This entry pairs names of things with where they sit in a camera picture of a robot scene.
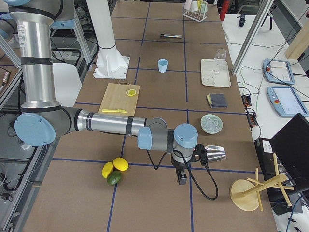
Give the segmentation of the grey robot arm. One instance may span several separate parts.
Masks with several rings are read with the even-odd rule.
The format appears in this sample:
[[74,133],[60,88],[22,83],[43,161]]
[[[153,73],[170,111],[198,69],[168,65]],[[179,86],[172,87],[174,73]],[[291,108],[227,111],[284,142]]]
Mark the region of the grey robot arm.
[[14,124],[17,136],[31,146],[43,146],[74,131],[100,131],[137,137],[138,147],[171,154],[179,184],[191,175],[188,166],[197,146],[190,124],[169,129],[161,118],[114,116],[62,106],[55,95],[50,26],[71,15],[71,0],[9,0],[17,24],[26,100]]

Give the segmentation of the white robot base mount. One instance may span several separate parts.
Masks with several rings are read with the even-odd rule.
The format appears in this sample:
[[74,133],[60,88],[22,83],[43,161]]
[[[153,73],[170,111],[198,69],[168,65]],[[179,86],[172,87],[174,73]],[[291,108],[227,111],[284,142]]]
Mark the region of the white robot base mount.
[[99,46],[94,77],[124,80],[130,57],[122,56],[116,47],[108,2],[88,0],[86,3]]

